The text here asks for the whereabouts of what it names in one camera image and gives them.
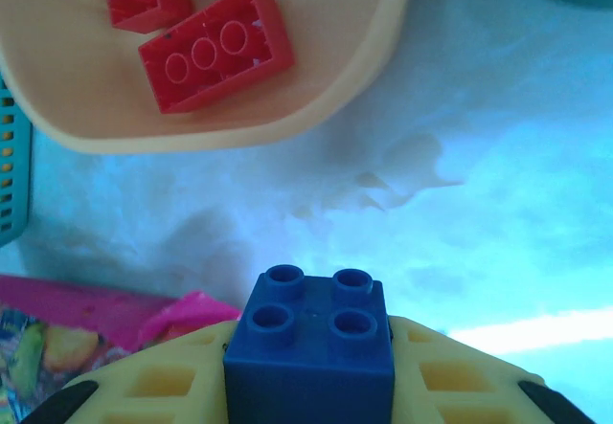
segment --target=pink fabric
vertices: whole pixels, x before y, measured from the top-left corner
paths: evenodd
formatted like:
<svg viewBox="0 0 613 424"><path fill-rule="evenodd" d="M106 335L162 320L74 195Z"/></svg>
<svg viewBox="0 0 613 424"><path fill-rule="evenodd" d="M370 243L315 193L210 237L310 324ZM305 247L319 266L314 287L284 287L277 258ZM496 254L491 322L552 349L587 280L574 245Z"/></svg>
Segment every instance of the pink fabric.
<svg viewBox="0 0 613 424"><path fill-rule="evenodd" d="M100 287L0 276L0 301L49 324L101 334L129 351L207 325L235 320L239 311L194 292L182 300Z"/></svg>
<svg viewBox="0 0 613 424"><path fill-rule="evenodd" d="M172 338L204 326L235 321L238 317L240 311L230 304L217 301L202 292L192 292L150 318L141 327L138 339L144 345L165 338L168 332Z"/></svg>

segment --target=crumpled white cloth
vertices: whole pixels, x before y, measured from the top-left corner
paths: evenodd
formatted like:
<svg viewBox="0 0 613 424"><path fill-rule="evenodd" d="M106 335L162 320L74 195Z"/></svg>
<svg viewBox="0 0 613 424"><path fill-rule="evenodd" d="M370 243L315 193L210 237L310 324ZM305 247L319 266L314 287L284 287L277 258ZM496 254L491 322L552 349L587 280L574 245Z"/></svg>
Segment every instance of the crumpled white cloth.
<svg viewBox="0 0 613 424"><path fill-rule="evenodd" d="M357 267L445 330L613 306L611 27L556 0L412 0L381 78L294 139L91 156L37 135L2 271L242 305L274 264ZM613 422L611 343L513 361Z"/></svg>

